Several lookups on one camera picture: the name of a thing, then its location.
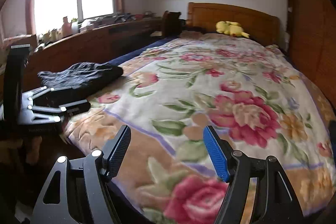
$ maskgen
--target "pikachu plush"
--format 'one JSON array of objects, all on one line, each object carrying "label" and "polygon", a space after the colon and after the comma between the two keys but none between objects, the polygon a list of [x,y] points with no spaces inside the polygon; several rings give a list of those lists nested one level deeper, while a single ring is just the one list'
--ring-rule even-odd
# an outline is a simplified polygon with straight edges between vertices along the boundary
[{"label": "pikachu plush", "polygon": [[232,37],[250,38],[250,35],[244,32],[243,28],[238,22],[220,21],[217,22],[216,29],[218,33],[223,33]]}]

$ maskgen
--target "bed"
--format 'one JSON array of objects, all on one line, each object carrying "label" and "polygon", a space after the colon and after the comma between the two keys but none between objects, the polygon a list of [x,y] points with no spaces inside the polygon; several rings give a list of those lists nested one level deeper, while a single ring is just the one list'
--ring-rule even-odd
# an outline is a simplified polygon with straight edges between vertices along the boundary
[{"label": "bed", "polygon": [[[259,43],[211,33],[221,20],[241,23]],[[88,98],[90,111],[73,117],[64,136],[88,154],[129,125],[131,144],[113,183],[154,223],[213,223],[227,185],[204,146],[206,125],[249,157],[276,156],[304,215],[324,208],[335,192],[328,132],[335,115],[273,45],[278,18],[189,3],[187,25],[208,33],[183,32],[121,64],[123,76]],[[243,223],[254,192],[251,180]]]}]

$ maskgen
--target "clutter on desk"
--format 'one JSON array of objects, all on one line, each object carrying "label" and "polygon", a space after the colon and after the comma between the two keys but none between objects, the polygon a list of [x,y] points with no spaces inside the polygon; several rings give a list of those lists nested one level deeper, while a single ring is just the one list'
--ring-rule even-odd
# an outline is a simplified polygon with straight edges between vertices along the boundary
[{"label": "clutter on desk", "polygon": [[56,33],[57,33],[56,29],[51,30],[51,32],[50,32],[50,41],[52,41],[52,42],[56,42],[57,41]]},{"label": "clutter on desk", "polygon": [[94,19],[85,19],[82,22],[81,27],[79,28],[79,32],[86,32],[86,31],[90,31],[93,30],[95,28],[95,24],[94,24]]},{"label": "clutter on desk", "polygon": [[161,37],[162,36],[162,31],[155,31],[150,34],[150,37]]},{"label": "clutter on desk", "polygon": [[68,22],[68,17],[63,17],[63,25],[61,27],[62,38],[72,35],[71,23]]},{"label": "clutter on desk", "polygon": [[71,20],[71,32],[72,32],[72,34],[79,33],[79,24],[78,24],[78,19],[77,18],[73,18]]},{"label": "clutter on desk", "polygon": [[143,18],[147,18],[147,17],[154,17],[155,13],[153,13],[152,11],[146,11],[143,13]]},{"label": "clutter on desk", "polygon": [[50,41],[50,32],[46,32],[43,36],[42,36],[42,41],[44,44],[47,44]]},{"label": "clutter on desk", "polygon": [[39,51],[43,50],[45,46],[46,45],[44,43],[39,44],[34,52],[39,52]]}]

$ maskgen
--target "wooden headboard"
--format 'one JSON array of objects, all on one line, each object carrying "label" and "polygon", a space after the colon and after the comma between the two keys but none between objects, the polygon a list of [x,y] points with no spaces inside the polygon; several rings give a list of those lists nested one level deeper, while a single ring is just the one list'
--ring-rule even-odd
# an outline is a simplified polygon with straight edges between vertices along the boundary
[{"label": "wooden headboard", "polygon": [[218,21],[239,22],[244,31],[263,46],[278,43],[280,21],[275,16],[233,5],[189,3],[186,21],[189,27],[213,32]]}]

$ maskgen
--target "pink rose pattern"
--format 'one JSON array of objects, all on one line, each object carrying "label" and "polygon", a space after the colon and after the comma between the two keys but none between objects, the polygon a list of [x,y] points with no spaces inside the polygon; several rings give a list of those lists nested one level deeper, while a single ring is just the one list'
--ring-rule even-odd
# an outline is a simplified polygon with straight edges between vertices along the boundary
[{"label": "pink rose pattern", "polygon": [[227,81],[220,85],[220,89],[226,92],[236,92],[240,89],[242,84],[236,81]]},{"label": "pink rose pattern", "polygon": [[175,186],[163,214],[177,224],[212,224],[227,187],[226,183],[217,179],[203,181],[196,175],[190,175]]},{"label": "pink rose pattern", "polygon": [[328,158],[331,158],[333,156],[330,142],[318,143],[317,148],[321,156],[328,157]]},{"label": "pink rose pattern", "polygon": [[142,59],[143,59],[143,60],[151,60],[151,59],[152,59],[152,60],[155,60],[155,61],[156,61],[156,60],[166,60],[167,58],[161,56],[161,57],[152,57],[152,58],[151,58],[151,57],[143,57]]},{"label": "pink rose pattern", "polygon": [[145,88],[159,81],[158,76],[151,72],[136,72],[133,73],[131,77],[138,84],[138,88]]},{"label": "pink rose pattern", "polygon": [[206,75],[211,75],[212,77],[218,77],[219,75],[224,75],[224,72],[217,71],[215,69],[210,69],[206,73]]},{"label": "pink rose pattern", "polygon": [[281,78],[277,76],[276,72],[272,70],[271,72],[263,72],[264,77],[273,80],[275,83],[280,83]]},{"label": "pink rose pattern", "polygon": [[228,50],[223,50],[223,49],[216,50],[216,53],[220,54],[220,55],[222,55],[224,57],[237,57],[238,56],[237,53],[233,53],[233,52],[230,52]]},{"label": "pink rose pattern", "polygon": [[265,148],[270,138],[276,138],[278,115],[260,97],[251,91],[234,92],[231,99],[224,95],[215,98],[216,109],[208,112],[210,120],[219,127],[230,128],[229,135],[235,141]]},{"label": "pink rose pattern", "polygon": [[101,104],[112,104],[120,99],[119,95],[114,95],[112,93],[106,93],[103,96],[98,97],[98,102]]},{"label": "pink rose pattern", "polygon": [[188,54],[181,55],[180,59],[182,59],[184,61],[209,61],[209,60],[213,60],[213,58],[211,56],[194,54],[194,53],[188,53]]}]

